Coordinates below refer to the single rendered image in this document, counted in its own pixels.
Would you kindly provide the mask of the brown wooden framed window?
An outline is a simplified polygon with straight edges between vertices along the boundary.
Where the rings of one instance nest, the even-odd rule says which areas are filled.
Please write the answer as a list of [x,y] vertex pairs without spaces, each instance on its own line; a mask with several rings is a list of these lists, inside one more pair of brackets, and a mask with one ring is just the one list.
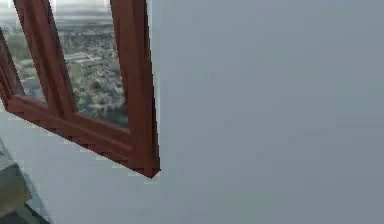
[[49,0],[12,0],[46,99],[27,97],[0,29],[0,99],[5,110],[147,178],[161,171],[146,0],[110,0],[126,128],[77,111]]

